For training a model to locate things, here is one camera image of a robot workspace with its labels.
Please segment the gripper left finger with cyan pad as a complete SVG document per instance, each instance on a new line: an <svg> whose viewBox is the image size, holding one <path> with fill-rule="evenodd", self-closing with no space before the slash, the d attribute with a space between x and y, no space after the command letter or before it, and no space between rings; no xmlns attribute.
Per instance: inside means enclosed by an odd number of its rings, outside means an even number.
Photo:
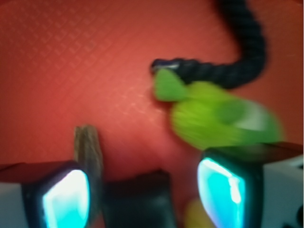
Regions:
<svg viewBox="0 0 304 228"><path fill-rule="evenodd" d="M2 228L84 228L90 187L75 161L1 164Z"/></svg>

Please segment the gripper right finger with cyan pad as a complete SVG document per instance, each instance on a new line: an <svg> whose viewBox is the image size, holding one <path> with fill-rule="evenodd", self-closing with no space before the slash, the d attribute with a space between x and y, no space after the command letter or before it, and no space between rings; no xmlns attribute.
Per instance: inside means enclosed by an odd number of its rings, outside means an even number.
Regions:
<svg viewBox="0 0 304 228"><path fill-rule="evenodd" d="M217 228L301 228L304 148L279 142L209 148L198 163L200 201Z"/></svg>

